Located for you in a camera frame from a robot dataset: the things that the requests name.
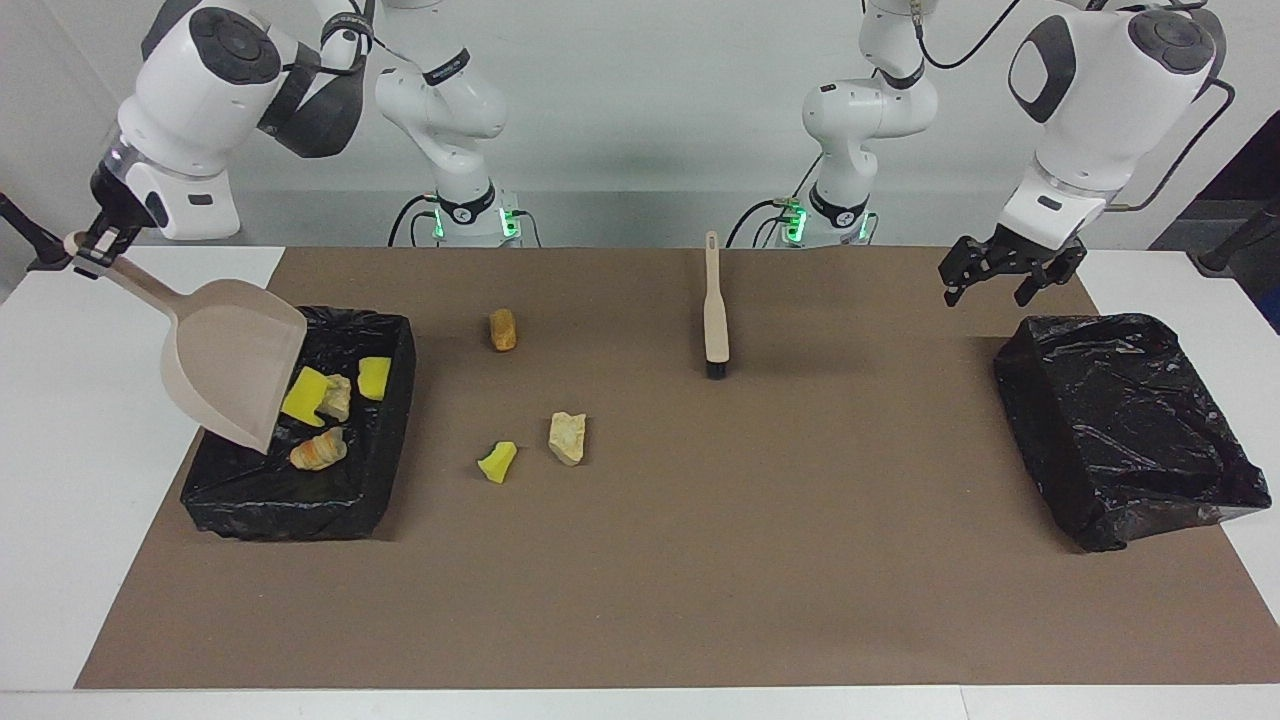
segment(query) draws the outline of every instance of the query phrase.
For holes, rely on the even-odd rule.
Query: black trash bag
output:
[[[1087,551],[1271,506],[1262,471],[1155,318],[1028,318],[996,379],[1027,470]]]
[[[390,500],[417,365],[408,319],[367,310],[300,307],[307,336],[291,383],[303,366],[351,380],[351,416],[314,428],[280,415],[268,454],[205,433],[182,503],[196,527],[250,541],[358,539],[372,534]],[[387,395],[365,400],[361,357],[390,357]],[[289,451],[342,425],[347,457],[319,473],[297,470]]]

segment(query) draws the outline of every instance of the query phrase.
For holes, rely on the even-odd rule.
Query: green indicator light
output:
[[[512,217],[512,214],[508,213],[506,209],[502,210],[502,224],[507,240],[511,240],[513,237],[520,237],[520,220]]]
[[[809,222],[809,211],[799,202],[788,202],[782,211],[786,227],[782,229],[782,240],[787,245],[799,247],[804,242],[804,227]]]
[[[858,245],[870,245],[872,237],[876,236],[876,228],[879,227],[879,215],[876,213],[867,213],[863,217],[863,227],[858,231]]]

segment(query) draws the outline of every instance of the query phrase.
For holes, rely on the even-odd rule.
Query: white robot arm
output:
[[[1036,27],[1009,83],[1044,136],[991,240],[964,237],[941,264],[947,304],[1000,274],[1028,275],[1019,305],[1066,283],[1085,255],[1080,229],[1210,85],[1225,86],[1225,53],[1221,23],[1198,8],[1076,12]]]
[[[937,117],[938,94],[924,77],[913,19],[927,23],[937,4],[868,0],[858,42],[874,74],[823,85],[805,99],[804,127],[822,145],[806,246],[836,245],[855,232],[879,169],[867,141],[924,132]]]
[[[498,187],[480,151],[507,124],[507,102],[471,63],[466,47],[442,51],[403,15],[430,0],[384,0],[388,40],[412,49],[396,55],[403,65],[383,70],[376,99],[383,115],[417,145],[431,168],[440,205],[439,234],[451,246],[498,246],[518,232],[512,200]]]
[[[227,163],[255,128],[303,158],[334,155],[360,120],[372,0],[312,0],[320,51],[241,0],[166,0],[142,42],[134,92],[91,181],[101,206],[77,270],[96,277],[146,227],[170,240],[239,229]]]

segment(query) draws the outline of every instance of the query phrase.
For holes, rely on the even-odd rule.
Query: beige dustpan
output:
[[[125,258],[105,277],[173,322],[160,377],[174,405],[209,430],[266,452],[306,318],[243,281],[214,281],[182,295]]]

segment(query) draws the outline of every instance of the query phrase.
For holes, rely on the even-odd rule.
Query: croissant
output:
[[[314,437],[289,452],[289,462],[298,470],[324,470],[347,456],[342,428]]]

